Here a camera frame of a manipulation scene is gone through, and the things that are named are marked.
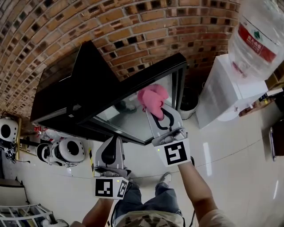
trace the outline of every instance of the pink cloth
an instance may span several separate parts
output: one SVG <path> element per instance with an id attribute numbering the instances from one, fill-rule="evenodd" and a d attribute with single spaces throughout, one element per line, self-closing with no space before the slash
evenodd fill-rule
<path id="1" fill-rule="evenodd" d="M 138 100 L 147 108 L 159 121 L 164 119 L 161 107 L 165 103 L 165 99 L 169 97 L 166 88 L 159 84 L 149 85 L 138 92 Z"/>

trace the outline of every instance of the red label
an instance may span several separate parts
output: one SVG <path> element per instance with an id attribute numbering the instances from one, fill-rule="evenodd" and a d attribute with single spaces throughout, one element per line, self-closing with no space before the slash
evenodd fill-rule
<path id="1" fill-rule="evenodd" d="M 254 52 L 257 53 L 260 57 L 262 57 L 265 61 L 272 63 L 276 54 L 274 54 L 270 49 L 266 46 L 262 45 L 255 38 L 251 36 L 248 30 L 240 23 L 238 33 L 243 41 L 251 48 Z"/>

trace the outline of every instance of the person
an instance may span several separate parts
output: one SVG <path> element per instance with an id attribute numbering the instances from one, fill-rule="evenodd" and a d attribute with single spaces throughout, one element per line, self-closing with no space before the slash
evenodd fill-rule
<path id="1" fill-rule="evenodd" d="M 219 210 L 212 192 L 191 162 L 178 165 L 182 181 L 200 227 L 234 227 Z M 176 194 L 169 188 L 171 173 L 166 173 L 156 186 L 155 197 L 142 204 L 139 186 L 132 183 L 124 198 L 118 201 L 114 227 L 183 227 L 184 219 Z M 105 227 L 113 204 L 111 199 L 99 199 L 84 217 L 85 227 Z"/>

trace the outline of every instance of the person's left arm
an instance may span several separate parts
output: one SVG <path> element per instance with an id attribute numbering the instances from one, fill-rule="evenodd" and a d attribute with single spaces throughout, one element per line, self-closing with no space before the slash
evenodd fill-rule
<path id="1" fill-rule="evenodd" d="M 99 199 L 86 214 L 82 224 L 86 227 L 105 227 L 113 202 L 112 199 Z"/>

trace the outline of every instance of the brick wall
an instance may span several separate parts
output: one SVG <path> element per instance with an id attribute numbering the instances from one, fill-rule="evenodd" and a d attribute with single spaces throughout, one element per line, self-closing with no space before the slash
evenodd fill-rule
<path id="1" fill-rule="evenodd" d="M 181 52 L 186 81 L 227 52 L 241 0 L 2 0 L 0 111 L 30 117 L 41 72 L 92 40 L 119 80 Z"/>

